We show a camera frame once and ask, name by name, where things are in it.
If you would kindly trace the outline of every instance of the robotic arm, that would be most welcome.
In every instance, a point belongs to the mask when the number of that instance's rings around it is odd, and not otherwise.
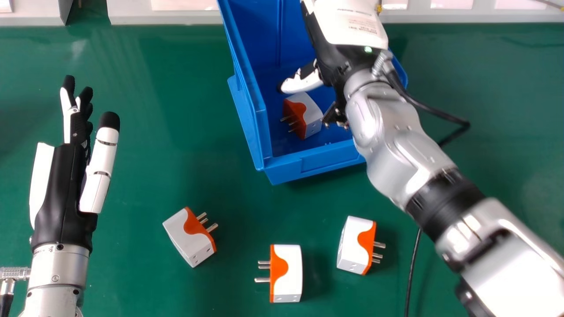
[[[325,125],[351,129],[372,185],[460,274],[456,295],[469,314],[564,316],[564,259],[500,201],[485,197],[425,134],[369,3],[301,0],[301,8],[316,59],[279,91],[334,88]]]
[[[60,90],[64,144],[37,144],[29,194],[31,269],[0,268],[0,317],[7,317],[14,284],[28,280],[20,317],[82,316],[92,233],[108,192],[120,131],[120,118],[106,112],[90,155],[92,88],[74,98],[74,77]]]

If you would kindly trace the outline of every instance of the black cable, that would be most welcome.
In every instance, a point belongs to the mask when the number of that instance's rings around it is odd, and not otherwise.
[[[453,141],[454,139],[461,136],[464,132],[466,132],[470,128],[470,121],[453,116],[449,113],[443,112],[439,109],[435,109],[429,107],[425,104],[422,104],[415,100],[410,94],[407,92],[406,88],[402,85],[402,82],[399,79],[398,73],[396,71],[391,71],[386,75],[386,78],[390,85],[410,104],[414,107],[419,108],[425,112],[430,113],[431,115],[437,116],[443,120],[452,122],[454,124],[460,125],[460,128],[456,129],[444,139],[439,141],[437,144],[442,148],[449,142]],[[415,243],[413,245],[413,254],[411,255],[411,264],[409,266],[409,278],[407,280],[407,290],[406,290],[406,306],[404,309],[404,317],[409,317],[409,301],[411,299],[411,284],[413,282],[413,269],[415,268],[415,259],[417,257],[417,251],[419,250],[419,240],[421,239],[421,228],[417,230],[417,237],[415,238]]]

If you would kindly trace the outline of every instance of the blue bin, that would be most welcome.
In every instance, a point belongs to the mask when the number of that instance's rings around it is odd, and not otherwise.
[[[364,162],[350,131],[337,126],[301,140],[280,122],[286,96],[276,85],[315,58],[299,0],[218,0],[235,75],[227,80],[254,166],[280,184]],[[394,65],[402,83],[407,76]],[[330,87],[309,95],[325,112],[334,101]]]

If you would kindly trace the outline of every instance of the white and orange plug adapter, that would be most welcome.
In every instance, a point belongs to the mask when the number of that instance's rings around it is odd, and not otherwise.
[[[208,219],[206,213],[197,216],[185,207],[162,225],[174,246],[191,267],[196,267],[216,251],[210,234],[218,227],[217,223],[204,227]]]
[[[270,260],[258,261],[258,268],[270,270],[270,278],[255,278],[270,283],[271,303],[295,303],[302,298],[302,249],[293,244],[270,245]]]
[[[385,249],[386,244],[375,242],[376,222],[348,216],[339,242],[337,268],[365,275],[372,263],[380,264],[382,254],[374,253],[374,247]]]
[[[280,122],[289,121],[290,130],[302,140],[321,131],[323,112],[307,93],[297,93],[284,99],[284,117]]]

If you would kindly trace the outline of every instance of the green table surface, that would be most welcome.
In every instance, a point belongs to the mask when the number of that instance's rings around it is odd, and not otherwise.
[[[388,25],[417,98],[472,121],[446,152],[564,253],[564,28],[561,24]],[[66,28],[0,29],[0,266],[29,265],[28,193],[37,142],[60,144],[66,74],[94,88],[94,121],[121,116],[110,193],[94,236],[85,316],[403,316],[417,228],[364,166],[272,186],[255,171],[227,78],[222,26],[113,27],[105,5]],[[434,138],[454,128],[429,116]],[[219,224],[218,252],[190,268],[162,222],[184,206]],[[382,264],[335,268],[347,215],[378,222]],[[300,244],[302,302],[272,305],[256,261]],[[412,316],[465,316],[458,277],[425,237]],[[17,286],[13,315],[25,284]]]

